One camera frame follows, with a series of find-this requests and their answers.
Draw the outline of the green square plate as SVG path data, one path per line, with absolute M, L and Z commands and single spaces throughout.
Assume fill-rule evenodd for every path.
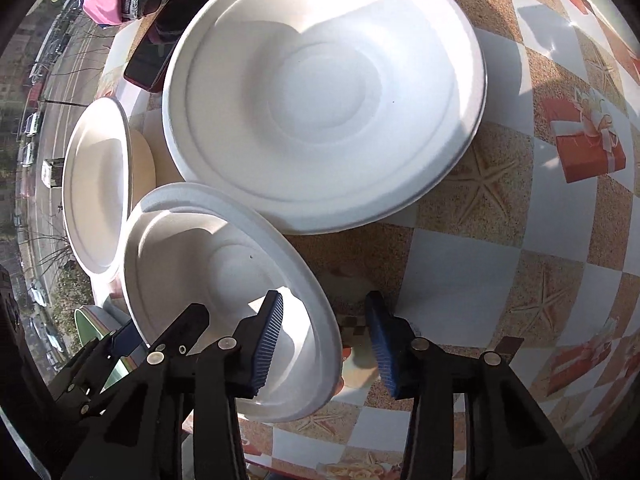
M 119 318 L 114 318 L 110 312 L 98 306 L 83 306 L 76 309 L 74 321 L 81 344 L 86 344 L 93 339 L 102 339 L 124 326 Z M 104 389 L 115 385 L 136 367 L 137 364 L 131 356 L 120 358 L 111 375 L 108 376 Z

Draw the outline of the large white paper bowl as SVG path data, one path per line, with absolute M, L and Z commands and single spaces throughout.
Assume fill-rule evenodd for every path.
M 289 422 L 323 408 L 342 370 L 340 331 L 306 262 L 260 214 L 206 185 L 171 183 L 146 194 L 120 240 L 122 292 L 146 344 L 189 304 L 209 312 L 198 353 L 255 314 L 267 292 L 283 298 L 283 322 L 265 385 L 239 412 Z

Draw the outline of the white paper plate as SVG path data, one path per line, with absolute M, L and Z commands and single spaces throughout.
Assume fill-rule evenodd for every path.
M 171 55 L 163 129 L 183 179 L 322 234 L 438 185 L 486 87 L 454 0 L 207 0 Z

